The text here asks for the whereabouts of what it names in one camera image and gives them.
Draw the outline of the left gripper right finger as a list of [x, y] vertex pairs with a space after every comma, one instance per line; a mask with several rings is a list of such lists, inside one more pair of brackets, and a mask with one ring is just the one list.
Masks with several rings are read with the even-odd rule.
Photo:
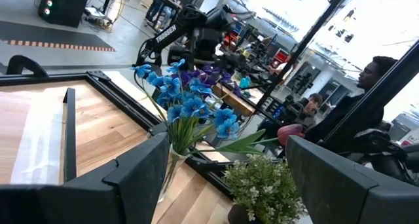
[[313, 223], [418, 224], [418, 188], [298, 136], [286, 159]]

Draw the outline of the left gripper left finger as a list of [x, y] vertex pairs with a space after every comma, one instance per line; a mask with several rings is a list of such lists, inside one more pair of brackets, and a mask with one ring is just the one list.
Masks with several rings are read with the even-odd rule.
[[1, 223], [150, 223], [169, 148], [161, 132], [62, 185], [2, 185]]

